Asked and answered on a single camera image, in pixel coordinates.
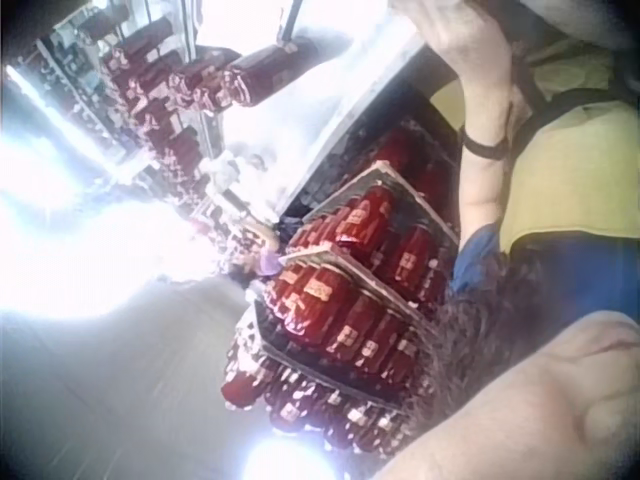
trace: hand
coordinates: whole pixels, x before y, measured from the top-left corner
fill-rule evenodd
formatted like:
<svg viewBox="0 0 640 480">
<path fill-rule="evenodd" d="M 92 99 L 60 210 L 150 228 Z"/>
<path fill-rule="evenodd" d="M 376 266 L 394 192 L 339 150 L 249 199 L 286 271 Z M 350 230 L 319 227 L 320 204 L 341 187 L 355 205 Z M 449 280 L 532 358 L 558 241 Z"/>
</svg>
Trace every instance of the hand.
<svg viewBox="0 0 640 480">
<path fill-rule="evenodd" d="M 471 1 L 389 0 L 416 25 L 427 44 L 458 74 L 465 89 L 511 84 L 511 47 L 502 30 Z"/>
</svg>

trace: black strap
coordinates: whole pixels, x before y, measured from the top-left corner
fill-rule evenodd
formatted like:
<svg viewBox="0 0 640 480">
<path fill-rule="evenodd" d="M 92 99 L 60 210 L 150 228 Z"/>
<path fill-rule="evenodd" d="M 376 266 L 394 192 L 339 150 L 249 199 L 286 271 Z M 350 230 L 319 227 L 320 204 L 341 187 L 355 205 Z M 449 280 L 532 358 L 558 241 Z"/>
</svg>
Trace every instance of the black strap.
<svg viewBox="0 0 640 480">
<path fill-rule="evenodd" d="M 520 127 L 511 145 L 511 157 L 513 159 L 518 158 L 541 128 L 569 113 L 574 108 L 615 100 L 619 100 L 619 97 L 613 92 L 594 88 L 577 88 L 555 95 L 545 109 L 534 113 Z"/>
<path fill-rule="evenodd" d="M 488 160 L 504 160 L 509 153 L 509 143 L 507 138 L 500 140 L 495 146 L 482 145 L 473 140 L 467 134 L 465 127 L 462 127 L 462 145 L 474 155 Z"/>
</svg>

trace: wrist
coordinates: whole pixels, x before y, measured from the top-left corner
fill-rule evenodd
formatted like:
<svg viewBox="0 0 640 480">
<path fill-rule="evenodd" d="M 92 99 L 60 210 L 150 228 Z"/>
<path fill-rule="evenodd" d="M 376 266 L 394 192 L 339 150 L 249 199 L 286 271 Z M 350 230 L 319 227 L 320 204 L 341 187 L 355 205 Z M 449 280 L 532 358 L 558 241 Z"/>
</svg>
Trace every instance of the wrist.
<svg viewBox="0 0 640 480">
<path fill-rule="evenodd" d="M 482 145 L 494 146 L 506 135 L 511 104 L 510 86 L 464 87 L 465 130 Z"/>
</svg>

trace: blue shirt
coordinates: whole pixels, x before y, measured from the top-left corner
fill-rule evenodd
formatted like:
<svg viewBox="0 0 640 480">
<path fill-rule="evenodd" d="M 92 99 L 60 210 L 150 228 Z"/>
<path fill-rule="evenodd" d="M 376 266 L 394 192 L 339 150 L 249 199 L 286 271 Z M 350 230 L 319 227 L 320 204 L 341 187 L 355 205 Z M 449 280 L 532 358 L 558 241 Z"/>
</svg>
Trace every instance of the blue shirt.
<svg viewBox="0 0 640 480">
<path fill-rule="evenodd" d="M 499 226 L 475 232 L 460 251 L 453 269 L 451 289 L 461 292 L 482 281 L 482 259 L 499 251 Z M 553 298 L 549 306 L 564 328 L 599 310 L 624 313 L 638 321 L 639 242 L 582 232 L 540 233 L 524 237 L 539 255 L 542 281 Z M 512 256 L 517 255 L 514 246 Z"/>
</svg>

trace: white label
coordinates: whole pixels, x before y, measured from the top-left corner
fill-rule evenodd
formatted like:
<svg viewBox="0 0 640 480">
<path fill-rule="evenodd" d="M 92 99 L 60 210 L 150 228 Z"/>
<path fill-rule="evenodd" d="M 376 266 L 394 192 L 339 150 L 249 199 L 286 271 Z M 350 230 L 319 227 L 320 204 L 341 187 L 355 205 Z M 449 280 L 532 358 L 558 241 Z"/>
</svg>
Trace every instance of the white label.
<svg viewBox="0 0 640 480">
<path fill-rule="evenodd" d="M 418 351 L 418 347 L 416 347 L 413 343 L 409 342 L 408 340 L 400 340 L 400 343 L 398 343 L 398 350 L 406 353 L 411 358 L 413 358 L 416 352 Z"/>
<path fill-rule="evenodd" d="M 362 348 L 362 356 L 371 358 L 376 354 L 376 352 L 378 351 L 378 348 L 380 347 L 376 342 L 372 340 L 367 340 L 364 344 L 364 347 Z"/>
<path fill-rule="evenodd" d="M 280 416 L 284 418 L 287 422 L 295 422 L 298 418 L 300 418 L 300 410 L 296 407 L 287 403 L 284 408 L 280 411 Z"/>
<path fill-rule="evenodd" d="M 349 415 L 347 415 L 347 418 L 361 427 L 364 427 L 367 424 L 367 417 L 364 416 L 363 412 L 357 409 L 351 410 Z"/>
<path fill-rule="evenodd" d="M 354 330 L 350 326 L 345 325 L 342 328 L 340 335 L 338 335 L 338 342 L 346 345 L 347 347 L 350 347 L 355 343 L 357 338 L 358 338 L 357 330 Z"/>
<path fill-rule="evenodd" d="M 319 298 L 323 302 L 329 301 L 329 298 L 333 293 L 333 289 L 329 285 L 319 282 L 316 279 L 309 280 L 307 286 L 304 287 L 304 291 L 316 298 Z"/>
<path fill-rule="evenodd" d="M 335 405 L 335 406 L 340 405 L 340 403 L 342 402 L 342 394 L 338 390 L 336 390 L 331 394 L 327 402 L 330 405 Z"/>
</svg>

